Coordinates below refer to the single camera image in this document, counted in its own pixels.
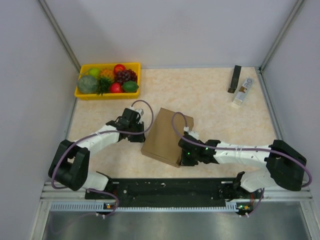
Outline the brown cardboard box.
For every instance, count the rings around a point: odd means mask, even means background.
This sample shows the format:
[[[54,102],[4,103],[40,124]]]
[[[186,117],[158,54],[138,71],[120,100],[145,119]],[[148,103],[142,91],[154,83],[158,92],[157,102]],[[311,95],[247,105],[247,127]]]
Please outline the brown cardboard box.
[[[190,130],[194,127],[191,116],[174,115],[174,111],[161,108],[141,148],[141,154],[178,168],[180,166],[182,149],[178,146],[184,127]]]

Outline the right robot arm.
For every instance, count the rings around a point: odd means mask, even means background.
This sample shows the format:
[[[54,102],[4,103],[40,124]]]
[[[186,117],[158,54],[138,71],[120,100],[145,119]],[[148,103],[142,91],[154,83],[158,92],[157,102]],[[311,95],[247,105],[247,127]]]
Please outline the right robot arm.
[[[255,167],[240,172],[233,181],[233,192],[245,198],[259,189],[279,186],[298,192],[303,187],[307,160],[283,140],[265,146],[241,146],[210,139],[199,140],[197,133],[185,132],[179,140],[182,166],[204,164],[239,164]]]

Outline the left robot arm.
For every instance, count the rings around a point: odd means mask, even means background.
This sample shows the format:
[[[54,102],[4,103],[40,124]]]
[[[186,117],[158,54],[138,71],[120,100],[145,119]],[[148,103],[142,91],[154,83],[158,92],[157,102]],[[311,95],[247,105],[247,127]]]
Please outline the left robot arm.
[[[98,131],[76,141],[63,140],[48,171],[51,181],[73,191],[95,189],[102,198],[109,198],[114,187],[106,175],[89,171],[90,157],[123,139],[143,143],[146,138],[142,116],[142,109],[125,108],[121,116]]]

